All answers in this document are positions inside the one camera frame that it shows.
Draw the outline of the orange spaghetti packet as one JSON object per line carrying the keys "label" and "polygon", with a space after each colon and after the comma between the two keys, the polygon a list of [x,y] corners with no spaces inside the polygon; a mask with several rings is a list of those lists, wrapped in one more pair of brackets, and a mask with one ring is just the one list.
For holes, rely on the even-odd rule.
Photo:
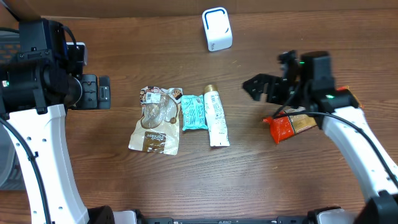
{"label": "orange spaghetti packet", "polygon": [[269,124],[271,136],[277,144],[315,126],[320,127],[323,115],[309,115],[309,112],[332,114],[346,106],[363,107],[347,86],[314,90],[310,85],[298,85],[273,91],[267,102],[280,105],[272,116],[263,119]]}

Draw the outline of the white tube gold cap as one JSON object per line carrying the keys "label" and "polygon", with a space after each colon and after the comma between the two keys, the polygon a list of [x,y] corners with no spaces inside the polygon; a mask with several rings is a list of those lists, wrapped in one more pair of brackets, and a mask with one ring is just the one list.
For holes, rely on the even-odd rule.
{"label": "white tube gold cap", "polygon": [[204,89],[205,118],[211,147],[229,147],[228,129],[220,94],[216,85]]}

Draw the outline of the beige brown bread bag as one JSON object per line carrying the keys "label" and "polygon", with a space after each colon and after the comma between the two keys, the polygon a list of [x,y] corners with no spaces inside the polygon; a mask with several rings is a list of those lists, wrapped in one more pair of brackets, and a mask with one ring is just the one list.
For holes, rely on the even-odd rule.
{"label": "beige brown bread bag", "polygon": [[131,134],[128,148],[176,155],[179,147],[182,96],[182,88],[142,88],[139,95],[141,118]]}

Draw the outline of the teal snack packet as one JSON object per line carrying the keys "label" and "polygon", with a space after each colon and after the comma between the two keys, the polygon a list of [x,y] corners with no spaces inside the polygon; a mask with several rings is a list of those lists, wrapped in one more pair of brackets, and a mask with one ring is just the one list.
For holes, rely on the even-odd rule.
{"label": "teal snack packet", "polygon": [[203,95],[183,95],[181,106],[183,114],[183,131],[191,129],[208,129],[205,119]]}

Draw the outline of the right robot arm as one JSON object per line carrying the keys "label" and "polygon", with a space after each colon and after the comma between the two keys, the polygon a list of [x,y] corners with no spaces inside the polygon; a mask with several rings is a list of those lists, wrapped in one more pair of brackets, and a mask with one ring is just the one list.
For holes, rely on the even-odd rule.
{"label": "right robot arm", "polygon": [[260,73],[243,83],[255,101],[281,108],[302,107],[319,129],[338,147],[360,185],[364,208],[352,214],[340,207],[307,213],[303,223],[397,223],[397,164],[369,127],[359,101],[347,89],[337,89],[331,56],[326,51],[294,50],[278,56],[281,77]]}

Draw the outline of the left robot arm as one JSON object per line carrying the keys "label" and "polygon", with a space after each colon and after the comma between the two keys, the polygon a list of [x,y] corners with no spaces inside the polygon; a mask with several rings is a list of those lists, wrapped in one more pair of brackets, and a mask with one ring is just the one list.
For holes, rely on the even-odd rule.
{"label": "left robot arm", "polygon": [[112,209],[85,207],[65,134],[68,110],[107,110],[110,79],[83,73],[84,43],[47,19],[22,21],[20,51],[1,65],[1,124],[16,150],[32,223],[113,223]]}

